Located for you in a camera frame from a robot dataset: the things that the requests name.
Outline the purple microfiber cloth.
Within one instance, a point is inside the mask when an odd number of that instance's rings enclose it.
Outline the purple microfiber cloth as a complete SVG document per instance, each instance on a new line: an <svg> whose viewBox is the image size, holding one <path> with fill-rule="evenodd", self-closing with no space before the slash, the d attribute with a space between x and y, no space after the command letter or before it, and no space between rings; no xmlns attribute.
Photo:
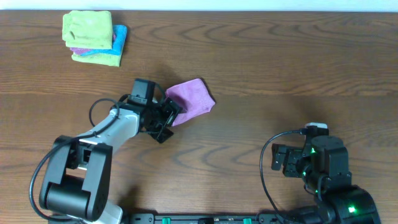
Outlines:
<svg viewBox="0 0 398 224"><path fill-rule="evenodd" d="M200 78L174 85L166 90L166 96L183 108L177 115L172 126L211 111L216 104L206 85Z"/></svg>

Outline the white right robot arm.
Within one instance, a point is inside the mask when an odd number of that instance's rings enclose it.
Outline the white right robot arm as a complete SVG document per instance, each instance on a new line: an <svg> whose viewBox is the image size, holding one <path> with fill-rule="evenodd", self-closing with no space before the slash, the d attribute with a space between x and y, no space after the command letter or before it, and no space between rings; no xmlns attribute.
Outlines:
<svg viewBox="0 0 398 224"><path fill-rule="evenodd" d="M338 137L308 137L302 148L273 144L271 169L302 179L315 202L285 213L285 223L381 222L370 193L352 184L348 150Z"/></svg>

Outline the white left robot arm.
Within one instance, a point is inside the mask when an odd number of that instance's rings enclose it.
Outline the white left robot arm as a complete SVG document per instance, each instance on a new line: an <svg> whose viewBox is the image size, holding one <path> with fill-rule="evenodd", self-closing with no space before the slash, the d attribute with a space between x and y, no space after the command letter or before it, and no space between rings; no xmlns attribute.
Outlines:
<svg viewBox="0 0 398 224"><path fill-rule="evenodd" d="M41 160L47 165L39 206L56 212L50 222L121 223L123 210L108 200L113 155L139 133L163 143L181 107L167 98L161 102L123 96L109 115L74 138L59 136Z"/></svg>

